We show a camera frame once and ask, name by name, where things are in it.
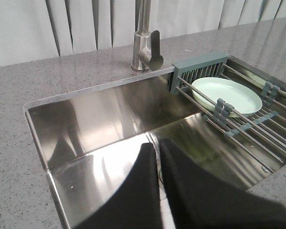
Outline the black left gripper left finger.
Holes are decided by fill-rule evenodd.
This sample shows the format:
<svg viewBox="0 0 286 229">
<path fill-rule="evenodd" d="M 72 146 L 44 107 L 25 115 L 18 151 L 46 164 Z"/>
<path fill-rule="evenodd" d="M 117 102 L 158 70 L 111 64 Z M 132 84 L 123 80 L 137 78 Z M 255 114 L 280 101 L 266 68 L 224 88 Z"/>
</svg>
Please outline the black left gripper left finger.
<svg viewBox="0 0 286 229">
<path fill-rule="evenodd" d="M 141 145 L 138 157 L 122 185 L 78 229 L 163 228 L 156 153 L 151 143 Z"/>
</svg>

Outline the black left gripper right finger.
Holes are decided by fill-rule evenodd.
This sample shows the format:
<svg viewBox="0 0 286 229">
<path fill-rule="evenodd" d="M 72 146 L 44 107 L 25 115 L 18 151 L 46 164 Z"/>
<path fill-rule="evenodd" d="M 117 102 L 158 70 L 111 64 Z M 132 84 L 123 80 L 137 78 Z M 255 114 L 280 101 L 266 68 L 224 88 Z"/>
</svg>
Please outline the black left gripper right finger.
<svg viewBox="0 0 286 229">
<path fill-rule="evenodd" d="M 286 229 L 286 207 L 199 167 L 171 139 L 159 142 L 165 192 L 178 229 Z"/>
</svg>

